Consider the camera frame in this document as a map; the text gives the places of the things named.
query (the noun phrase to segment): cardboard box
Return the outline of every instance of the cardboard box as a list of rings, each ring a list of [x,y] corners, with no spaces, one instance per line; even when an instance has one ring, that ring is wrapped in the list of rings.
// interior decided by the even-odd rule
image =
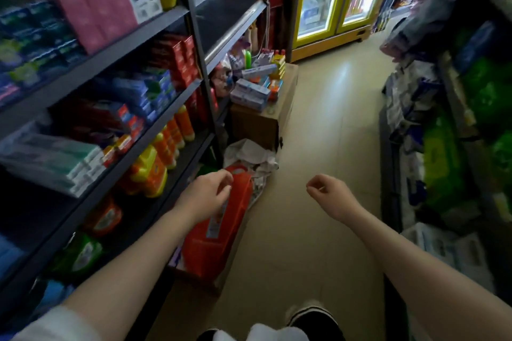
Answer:
[[[236,140],[248,138],[267,150],[276,150],[283,143],[282,135],[293,107],[298,66],[286,64],[279,100],[268,103],[263,112],[242,105],[231,106],[231,122]]]

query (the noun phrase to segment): white sleeve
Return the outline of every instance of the white sleeve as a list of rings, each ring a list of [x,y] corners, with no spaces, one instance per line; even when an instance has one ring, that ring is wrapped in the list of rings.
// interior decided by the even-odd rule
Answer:
[[[101,341],[101,337],[73,310],[57,306],[17,333],[12,341]]]

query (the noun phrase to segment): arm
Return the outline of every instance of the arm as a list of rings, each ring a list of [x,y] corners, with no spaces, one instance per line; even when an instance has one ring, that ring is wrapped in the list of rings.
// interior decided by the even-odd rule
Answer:
[[[344,182],[317,175],[307,192],[364,242],[433,339],[512,340],[510,306],[382,223]]]
[[[64,305],[78,313],[103,341],[124,340],[179,241],[195,224],[218,212],[229,197],[232,182],[226,170],[198,177],[172,210],[78,286]]]

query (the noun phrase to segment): forearm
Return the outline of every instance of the forearm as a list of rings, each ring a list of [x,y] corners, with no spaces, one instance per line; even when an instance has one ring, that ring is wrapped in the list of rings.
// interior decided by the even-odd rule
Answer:
[[[347,225],[435,340],[512,339],[512,309],[364,209]]]
[[[83,282],[64,305],[103,341],[122,341],[179,241],[193,227],[181,210],[163,215],[139,240]]]

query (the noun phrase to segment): beige floor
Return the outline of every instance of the beige floor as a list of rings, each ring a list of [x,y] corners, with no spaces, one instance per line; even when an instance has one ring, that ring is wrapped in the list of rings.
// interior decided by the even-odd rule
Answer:
[[[148,341],[194,340],[208,327],[242,341],[254,323],[279,328],[288,307],[311,298],[333,313],[348,340],[384,340],[382,273],[305,190],[317,173],[337,176],[380,215],[377,118],[393,70],[378,50],[384,38],[377,33],[299,64],[281,167],[249,212],[221,297],[177,281]]]

